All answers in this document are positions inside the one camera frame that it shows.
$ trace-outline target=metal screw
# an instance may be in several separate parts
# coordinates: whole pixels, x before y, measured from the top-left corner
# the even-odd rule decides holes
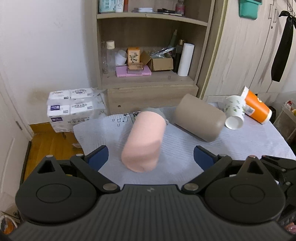
[[[103,185],[103,189],[106,191],[114,191],[117,189],[117,185],[115,183],[106,183]]]
[[[186,183],[184,185],[184,188],[188,191],[196,191],[198,189],[198,185],[195,183]]]

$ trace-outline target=wooden drawer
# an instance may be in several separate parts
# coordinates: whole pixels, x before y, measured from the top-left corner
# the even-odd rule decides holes
[[[184,95],[196,96],[196,85],[158,85],[108,89],[112,115],[140,111],[143,108],[177,106]]]

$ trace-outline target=black bottle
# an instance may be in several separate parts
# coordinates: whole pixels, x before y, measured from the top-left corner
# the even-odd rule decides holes
[[[180,39],[177,44],[177,47],[176,47],[175,63],[174,63],[174,72],[175,73],[178,73],[181,55],[182,55],[182,51],[183,51],[183,45],[184,45],[184,40]]]

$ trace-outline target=paper cup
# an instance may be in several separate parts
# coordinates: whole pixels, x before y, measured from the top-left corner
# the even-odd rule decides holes
[[[241,97],[246,101],[246,114],[261,124],[265,124],[271,118],[272,111],[246,86]]]
[[[245,100],[241,96],[232,95],[225,99],[224,104],[225,126],[231,130],[241,128],[244,124]]]
[[[128,58],[128,54],[126,53],[126,51],[119,50],[118,53],[115,55],[116,66],[125,65],[127,58]]]

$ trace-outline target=pink cylinder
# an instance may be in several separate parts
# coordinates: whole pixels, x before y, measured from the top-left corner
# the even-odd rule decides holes
[[[165,128],[161,115],[151,111],[138,114],[121,154],[128,169],[148,172],[156,167]]]

